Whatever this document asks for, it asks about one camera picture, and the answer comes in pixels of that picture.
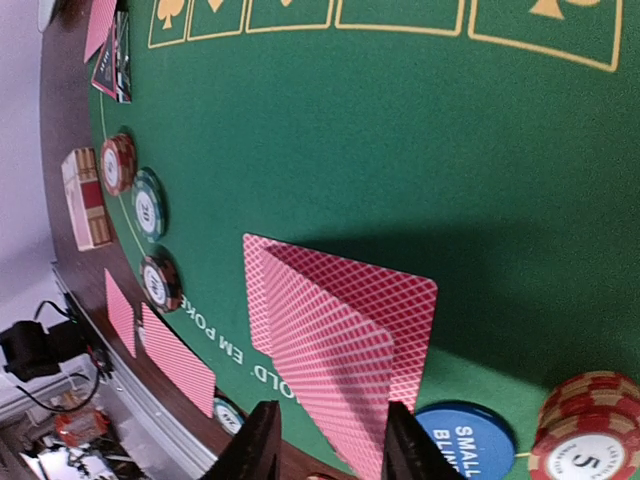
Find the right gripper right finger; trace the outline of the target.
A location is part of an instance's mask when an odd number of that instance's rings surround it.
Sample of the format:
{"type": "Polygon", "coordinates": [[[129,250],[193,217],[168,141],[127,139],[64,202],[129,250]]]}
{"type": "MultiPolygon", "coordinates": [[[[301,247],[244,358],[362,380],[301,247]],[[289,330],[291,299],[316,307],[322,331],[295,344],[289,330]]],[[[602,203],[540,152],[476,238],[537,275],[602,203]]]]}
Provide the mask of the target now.
{"type": "Polygon", "coordinates": [[[387,480],[452,480],[463,476],[444,455],[406,405],[388,408],[381,478],[387,480]]]}

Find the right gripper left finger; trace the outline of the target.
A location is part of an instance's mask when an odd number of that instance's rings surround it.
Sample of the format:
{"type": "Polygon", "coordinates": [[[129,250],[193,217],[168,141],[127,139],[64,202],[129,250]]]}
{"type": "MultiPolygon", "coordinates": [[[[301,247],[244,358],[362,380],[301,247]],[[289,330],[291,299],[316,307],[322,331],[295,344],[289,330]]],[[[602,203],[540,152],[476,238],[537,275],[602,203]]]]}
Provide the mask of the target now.
{"type": "Polygon", "coordinates": [[[233,437],[204,480],[280,478],[281,410],[278,401],[261,401],[233,437]]]}

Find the blue small blind button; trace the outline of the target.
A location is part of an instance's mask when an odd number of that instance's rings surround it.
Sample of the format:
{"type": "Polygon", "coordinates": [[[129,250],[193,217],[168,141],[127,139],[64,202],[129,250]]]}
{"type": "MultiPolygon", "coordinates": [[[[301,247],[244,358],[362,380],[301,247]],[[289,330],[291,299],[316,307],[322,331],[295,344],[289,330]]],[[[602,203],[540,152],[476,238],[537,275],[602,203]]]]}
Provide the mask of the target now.
{"type": "Polygon", "coordinates": [[[449,464],[466,479],[504,479],[516,460],[512,428],[496,412],[465,401],[438,402],[415,418],[449,464]]]}

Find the red chips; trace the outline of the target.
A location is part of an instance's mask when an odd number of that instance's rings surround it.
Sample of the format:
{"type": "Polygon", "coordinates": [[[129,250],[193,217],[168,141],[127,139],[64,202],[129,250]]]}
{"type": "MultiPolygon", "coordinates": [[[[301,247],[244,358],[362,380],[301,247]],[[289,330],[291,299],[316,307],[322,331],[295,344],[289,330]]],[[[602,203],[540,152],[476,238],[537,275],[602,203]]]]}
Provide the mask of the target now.
{"type": "Polygon", "coordinates": [[[575,376],[539,411],[533,479],[629,479],[639,472],[639,384],[613,371],[575,376]]]}
{"type": "Polygon", "coordinates": [[[125,133],[107,138],[101,148],[103,185],[111,196],[130,190],[137,172],[137,157],[133,139],[125,133]]]}

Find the black chips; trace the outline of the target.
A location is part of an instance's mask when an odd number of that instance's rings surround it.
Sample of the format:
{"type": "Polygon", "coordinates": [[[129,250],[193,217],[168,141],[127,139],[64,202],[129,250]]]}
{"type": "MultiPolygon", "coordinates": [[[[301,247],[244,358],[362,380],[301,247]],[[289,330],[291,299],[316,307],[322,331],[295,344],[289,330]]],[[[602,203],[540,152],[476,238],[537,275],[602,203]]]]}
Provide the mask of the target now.
{"type": "Polygon", "coordinates": [[[139,274],[143,291],[156,310],[170,313],[181,307],[181,277],[168,254],[160,252],[145,255],[139,264],[139,274]]]}

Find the green chips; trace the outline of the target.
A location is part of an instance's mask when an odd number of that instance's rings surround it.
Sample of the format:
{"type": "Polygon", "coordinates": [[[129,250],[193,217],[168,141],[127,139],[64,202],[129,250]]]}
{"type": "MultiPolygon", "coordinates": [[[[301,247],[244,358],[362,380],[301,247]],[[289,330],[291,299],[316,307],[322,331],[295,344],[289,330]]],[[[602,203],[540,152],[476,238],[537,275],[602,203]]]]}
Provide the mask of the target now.
{"type": "Polygon", "coordinates": [[[150,243],[158,242],[166,233],[168,209],[161,183],[154,171],[141,168],[132,188],[134,221],[142,236],[150,243]]]}

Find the triangular black red dealer button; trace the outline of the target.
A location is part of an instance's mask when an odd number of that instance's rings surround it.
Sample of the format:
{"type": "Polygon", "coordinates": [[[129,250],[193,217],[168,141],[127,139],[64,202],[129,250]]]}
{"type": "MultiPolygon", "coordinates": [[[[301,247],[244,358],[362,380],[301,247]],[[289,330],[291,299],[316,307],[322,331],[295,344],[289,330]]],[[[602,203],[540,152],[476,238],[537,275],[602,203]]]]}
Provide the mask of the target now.
{"type": "Polygon", "coordinates": [[[130,104],[129,15],[117,10],[94,66],[91,85],[117,103],[130,104]]]}

